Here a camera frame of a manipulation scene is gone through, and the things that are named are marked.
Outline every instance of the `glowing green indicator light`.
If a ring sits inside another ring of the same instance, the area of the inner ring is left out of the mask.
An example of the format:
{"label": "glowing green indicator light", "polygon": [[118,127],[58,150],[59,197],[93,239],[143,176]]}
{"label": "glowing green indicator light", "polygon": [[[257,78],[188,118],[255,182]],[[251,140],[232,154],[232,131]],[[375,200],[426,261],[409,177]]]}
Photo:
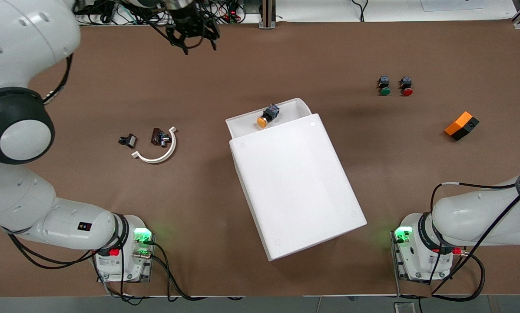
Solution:
{"label": "glowing green indicator light", "polygon": [[395,230],[395,236],[397,238],[397,243],[403,243],[408,241],[408,235],[412,234],[412,227],[410,226],[401,226]]}
{"label": "glowing green indicator light", "polygon": [[152,232],[150,232],[147,228],[136,228],[134,230],[134,240],[142,242],[146,240],[150,240],[152,237]]}

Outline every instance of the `gray floor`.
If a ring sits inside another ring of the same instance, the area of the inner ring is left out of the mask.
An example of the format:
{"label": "gray floor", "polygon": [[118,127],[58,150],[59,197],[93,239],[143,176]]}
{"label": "gray floor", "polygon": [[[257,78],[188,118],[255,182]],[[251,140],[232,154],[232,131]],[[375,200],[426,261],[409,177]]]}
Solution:
{"label": "gray floor", "polygon": [[[146,299],[138,307],[110,297],[38,297],[0,298],[0,313],[315,313],[317,297],[246,297],[240,301],[206,299],[191,303],[179,299]],[[324,297],[320,313],[393,313],[394,303],[418,301],[390,297]],[[520,313],[520,296],[480,296],[468,303],[423,299],[424,313]]]}

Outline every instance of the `white box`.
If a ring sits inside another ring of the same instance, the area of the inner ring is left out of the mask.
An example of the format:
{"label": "white box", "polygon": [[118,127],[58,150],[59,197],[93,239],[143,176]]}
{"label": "white box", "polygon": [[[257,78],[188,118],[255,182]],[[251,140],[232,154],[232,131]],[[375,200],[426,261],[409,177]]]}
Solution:
{"label": "white box", "polygon": [[301,99],[227,119],[242,190],[268,260],[304,250],[366,224],[319,115]]}

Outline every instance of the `white round joint cap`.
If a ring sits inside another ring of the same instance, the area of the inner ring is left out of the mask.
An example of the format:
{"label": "white round joint cap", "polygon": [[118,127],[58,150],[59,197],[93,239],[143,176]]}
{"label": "white round joint cap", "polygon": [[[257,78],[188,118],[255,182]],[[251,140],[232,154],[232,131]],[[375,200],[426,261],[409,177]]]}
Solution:
{"label": "white round joint cap", "polygon": [[0,148],[13,160],[29,160],[42,154],[51,143],[51,130],[37,120],[24,120],[9,126],[1,135]]}

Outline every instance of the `orange and black block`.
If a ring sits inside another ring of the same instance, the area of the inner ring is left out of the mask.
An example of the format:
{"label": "orange and black block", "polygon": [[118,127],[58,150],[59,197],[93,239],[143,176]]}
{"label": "orange and black block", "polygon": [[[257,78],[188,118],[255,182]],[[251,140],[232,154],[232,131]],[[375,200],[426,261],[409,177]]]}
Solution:
{"label": "orange and black block", "polygon": [[456,121],[445,129],[445,132],[453,137],[454,140],[459,140],[470,133],[478,123],[480,123],[480,121],[465,111]]}

